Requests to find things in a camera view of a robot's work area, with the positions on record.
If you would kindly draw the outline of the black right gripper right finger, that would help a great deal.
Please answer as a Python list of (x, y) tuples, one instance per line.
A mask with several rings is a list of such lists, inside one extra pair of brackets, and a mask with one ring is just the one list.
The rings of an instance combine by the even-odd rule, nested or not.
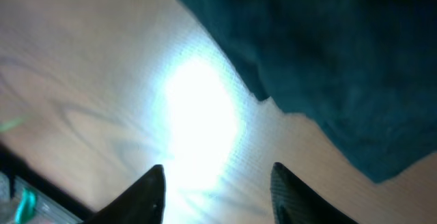
[(270, 194), (276, 224), (356, 224), (281, 163), (272, 167)]

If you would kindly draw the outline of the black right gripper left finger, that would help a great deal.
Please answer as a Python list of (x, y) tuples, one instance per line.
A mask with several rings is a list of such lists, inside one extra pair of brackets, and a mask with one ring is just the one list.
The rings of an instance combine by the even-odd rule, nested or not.
[(134, 184), (83, 224), (161, 224), (166, 181), (162, 165), (154, 165)]

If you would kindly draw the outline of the black nike t-shirt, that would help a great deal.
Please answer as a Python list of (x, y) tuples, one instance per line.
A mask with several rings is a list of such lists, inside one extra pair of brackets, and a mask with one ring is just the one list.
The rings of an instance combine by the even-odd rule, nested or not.
[(436, 0), (179, 0), (258, 99), (375, 183), (436, 151)]

